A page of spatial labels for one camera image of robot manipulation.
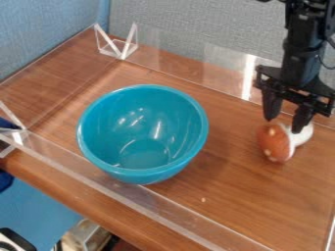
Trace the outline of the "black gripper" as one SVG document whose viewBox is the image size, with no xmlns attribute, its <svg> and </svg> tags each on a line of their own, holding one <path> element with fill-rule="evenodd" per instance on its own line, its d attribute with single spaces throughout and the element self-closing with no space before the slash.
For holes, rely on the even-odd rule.
<svg viewBox="0 0 335 251">
<path fill-rule="evenodd" d="M 335 89 L 319 78 L 324 49 L 324 43 L 304 48 L 286 44 L 282 66 L 258 65 L 255 68 L 264 119 L 272 121 L 279 116 L 284 100 L 298 105 L 294 134 L 302 132 L 315 114 L 330 117 L 335 107 Z"/>
</svg>

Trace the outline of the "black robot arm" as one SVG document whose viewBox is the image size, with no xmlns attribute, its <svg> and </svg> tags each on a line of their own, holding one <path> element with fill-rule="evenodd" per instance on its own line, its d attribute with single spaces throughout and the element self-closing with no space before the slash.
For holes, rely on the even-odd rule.
<svg viewBox="0 0 335 251">
<path fill-rule="evenodd" d="M 282 67 L 258 65 L 255 87 L 262 90 L 263 116 L 275 119 L 283 101 L 298 105 L 294 134 L 302 132 L 315 114 L 330 117 L 335 108 L 335 89 L 320 79 L 326 46 L 335 49 L 335 0 L 279 0 L 286 4 Z"/>
</svg>

